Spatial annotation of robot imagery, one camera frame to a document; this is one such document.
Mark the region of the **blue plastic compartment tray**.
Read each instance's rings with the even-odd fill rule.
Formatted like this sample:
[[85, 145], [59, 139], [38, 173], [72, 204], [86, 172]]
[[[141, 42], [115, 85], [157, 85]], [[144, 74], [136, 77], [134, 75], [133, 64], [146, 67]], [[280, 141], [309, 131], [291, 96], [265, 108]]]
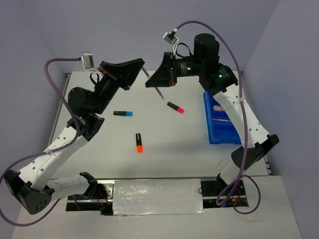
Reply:
[[240, 137], [230, 122], [213, 121], [213, 118], [230, 120], [225, 111], [213, 111], [214, 105], [220, 104], [210, 96], [209, 92], [203, 94], [207, 121], [207, 130], [210, 144], [241, 144]]

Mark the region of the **white foil covered panel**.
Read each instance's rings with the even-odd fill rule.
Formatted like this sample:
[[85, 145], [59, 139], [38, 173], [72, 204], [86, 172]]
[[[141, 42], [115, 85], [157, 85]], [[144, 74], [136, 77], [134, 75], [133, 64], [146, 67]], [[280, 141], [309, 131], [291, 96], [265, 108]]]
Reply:
[[203, 213], [199, 179], [116, 181], [113, 213], [118, 216]]

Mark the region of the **red transparent pen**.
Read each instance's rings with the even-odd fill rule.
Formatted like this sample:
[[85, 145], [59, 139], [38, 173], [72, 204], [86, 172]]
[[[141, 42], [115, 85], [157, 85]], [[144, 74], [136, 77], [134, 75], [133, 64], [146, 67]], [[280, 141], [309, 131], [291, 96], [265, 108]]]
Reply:
[[219, 119], [219, 118], [213, 118], [212, 119], [213, 121], [221, 121], [221, 122], [230, 122], [230, 123], [232, 123], [232, 121], [231, 120], [229, 120], [229, 119]]

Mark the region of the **orange cap black highlighter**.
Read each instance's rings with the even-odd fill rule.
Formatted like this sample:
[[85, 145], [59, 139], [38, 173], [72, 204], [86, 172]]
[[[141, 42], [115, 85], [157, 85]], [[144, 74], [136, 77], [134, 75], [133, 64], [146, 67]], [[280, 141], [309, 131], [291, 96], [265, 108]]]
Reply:
[[143, 145], [142, 145], [142, 139], [141, 139], [140, 133], [136, 133], [136, 146], [137, 146], [137, 152], [142, 153], [143, 152]]

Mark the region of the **pink cap black highlighter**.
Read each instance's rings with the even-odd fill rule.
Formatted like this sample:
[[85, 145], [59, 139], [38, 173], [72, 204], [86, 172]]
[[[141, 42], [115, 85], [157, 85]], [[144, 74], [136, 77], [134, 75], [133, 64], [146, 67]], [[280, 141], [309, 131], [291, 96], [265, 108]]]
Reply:
[[179, 107], [179, 106], [173, 104], [172, 102], [167, 102], [167, 105], [168, 105], [170, 108], [174, 109], [175, 111], [179, 112], [180, 114], [184, 113], [184, 109], [183, 109], [183, 108], [181, 108], [181, 107]]

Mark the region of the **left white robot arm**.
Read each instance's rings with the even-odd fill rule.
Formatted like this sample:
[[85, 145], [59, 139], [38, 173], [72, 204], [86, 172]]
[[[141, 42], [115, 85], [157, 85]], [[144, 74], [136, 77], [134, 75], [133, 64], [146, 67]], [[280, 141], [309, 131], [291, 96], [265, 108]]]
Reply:
[[95, 72], [98, 80], [93, 91], [75, 87], [63, 98], [71, 119], [61, 134], [28, 165], [4, 174], [11, 194], [31, 215], [40, 213], [53, 200], [71, 195], [91, 199], [104, 190], [87, 172], [69, 178], [52, 176], [98, 133], [104, 123], [100, 115], [118, 89], [130, 89], [144, 63], [141, 58], [118, 64], [101, 62]]

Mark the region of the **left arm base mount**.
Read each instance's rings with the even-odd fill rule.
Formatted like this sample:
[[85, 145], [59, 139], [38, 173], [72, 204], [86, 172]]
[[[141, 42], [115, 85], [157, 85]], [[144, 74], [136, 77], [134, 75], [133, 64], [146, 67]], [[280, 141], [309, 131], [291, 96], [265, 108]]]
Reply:
[[80, 173], [89, 183], [83, 194], [76, 194], [67, 198], [67, 212], [99, 212], [102, 216], [112, 216], [114, 182], [97, 180], [87, 172]]

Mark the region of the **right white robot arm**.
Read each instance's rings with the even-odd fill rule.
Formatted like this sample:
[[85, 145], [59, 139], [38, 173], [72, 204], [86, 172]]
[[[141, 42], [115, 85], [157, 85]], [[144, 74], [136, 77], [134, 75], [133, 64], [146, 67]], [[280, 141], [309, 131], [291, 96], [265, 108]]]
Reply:
[[166, 52], [158, 69], [148, 77], [147, 88], [172, 87], [181, 77], [197, 76], [202, 88], [223, 108], [241, 140], [231, 162], [217, 175], [217, 191], [228, 195], [234, 182], [254, 163], [269, 153], [279, 138], [270, 134], [248, 105], [233, 71], [219, 62], [219, 42], [208, 33], [194, 38], [193, 54], [176, 58]]

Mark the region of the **aluminium table edge rail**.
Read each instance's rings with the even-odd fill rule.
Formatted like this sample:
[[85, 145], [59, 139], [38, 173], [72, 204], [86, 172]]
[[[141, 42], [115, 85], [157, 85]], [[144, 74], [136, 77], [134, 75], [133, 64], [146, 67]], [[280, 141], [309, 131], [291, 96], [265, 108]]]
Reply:
[[[69, 81], [70, 81], [70, 77], [71, 77], [71, 73], [66, 73], [65, 74], [65, 83], [64, 83], [63, 90], [62, 90], [62, 95], [63, 96], [65, 96], [65, 94], [66, 94], [66, 91], [67, 91], [67, 88], [68, 88], [68, 85], [69, 85]], [[55, 115], [53, 127], [52, 127], [52, 130], [51, 130], [51, 134], [50, 134], [50, 137], [49, 137], [49, 141], [48, 141], [47, 145], [50, 145], [53, 142], [53, 137], [54, 137], [54, 133], [55, 133], [55, 130], [56, 130], [56, 127], [57, 127], [57, 122], [58, 122], [58, 119], [59, 119], [59, 115], [60, 115], [62, 106], [63, 106], [63, 103], [60, 100], [59, 105], [58, 105], [58, 109], [57, 109], [57, 113]]]

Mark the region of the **blue cap black highlighter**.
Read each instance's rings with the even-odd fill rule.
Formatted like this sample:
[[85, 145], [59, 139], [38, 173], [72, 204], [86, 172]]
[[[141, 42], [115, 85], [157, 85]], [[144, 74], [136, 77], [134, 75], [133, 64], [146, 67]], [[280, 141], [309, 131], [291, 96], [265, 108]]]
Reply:
[[130, 111], [113, 111], [113, 115], [115, 115], [115, 116], [132, 117], [133, 116], [133, 112], [130, 112]]

